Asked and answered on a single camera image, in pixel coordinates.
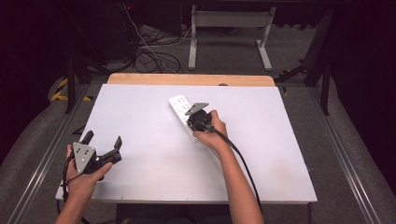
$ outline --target white device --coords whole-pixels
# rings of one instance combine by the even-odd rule
[[[188,113],[191,108],[189,101],[184,95],[179,94],[169,99],[169,105],[171,106],[178,120],[180,120],[181,126],[183,126],[189,138],[193,142],[196,142],[198,139],[192,135],[192,129],[187,124],[187,120],[190,116],[186,115],[186,113]]]

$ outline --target white tabletop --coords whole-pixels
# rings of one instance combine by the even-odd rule
[[[278,88],[106,84],[82,137],[92,130],[90,146],[103,155],[120,135],[122,161],[97,184],[95,201],[227,203],[218,159],[190,140],[169,106],[177,94],[219,111],[262,203],[318,200]]]

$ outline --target person's left hand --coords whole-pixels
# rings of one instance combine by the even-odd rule
[[[67,158],[70,156],[72,150],[71,145],[67,145]],[[102,178],[112,167],[113,163],[109,162],[101,167],[99,170],[95,171],[90,175],[81,175],[78,176],[75,160],[71,160],[69,162],[69,166],[67,168],[66,181],[68,182],[68,198],[67,201],[72,204],[78,204],[82,206],[81,208],[85,211],[89,208],[91,204],[91,197],[93,191],[95,190],[96,182]]]

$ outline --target person's hand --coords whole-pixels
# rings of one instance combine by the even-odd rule
[[[225,136],[227,136],[227,128],[226,124],[221,121],[219,118],[219,114],[217,110],[212,110],[210,112],[210,115],[212,116],[212,125],[215,127],[218,131],[223,133]],[[219,150],[228,150],[230,146],[217,134],[217,133],[210,133],[208,131],[206,132],[198,132],[194,131],[193,135],[198,138],[205,146],[210,147],[215,149],[216,151]]]
[[[68,145],[67,157],[70,156],[71,150],[72,146]],[[90,175],[81,175],[75,178],[78,176],[78,173],[76,170],[75,160],[71,160],[67,168],[66,181],[69,181],[72,178],[75,179],[72,179],[67,184],[69,192],[67,201],[82,205],[83,210],[88,209],[91,204],[91,197],[95,190],[96,182],[111,169],[112,165],[113,164],[109,162]]]

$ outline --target person's arm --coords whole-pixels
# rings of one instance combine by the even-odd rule
[[[68,145],[67,157],[69,157],[71,150],[72,147]],[[64,209],[56,219],[55,223],[80,223],[82,215],[91,204],[91,197],[95,190],[96,182],[111,169],[111,166],[111,162],[107,163],[94,173],[90,175],[81,175],[67,184],[69,192],[68,198],[64,205]],[[78,176],[78,173],[75,168],[75,161],[71,160],[67,168],[66,180],[69,181],[76,176]]]
[[[218,112],[213,110],[211,116],[212,125],[227,136],[226,125],[219,119]],[[231,147],[217,133],[194,132],[193,134],[204,145],[213,148],[219,156],[233,223],[264,223],[256,197]]]

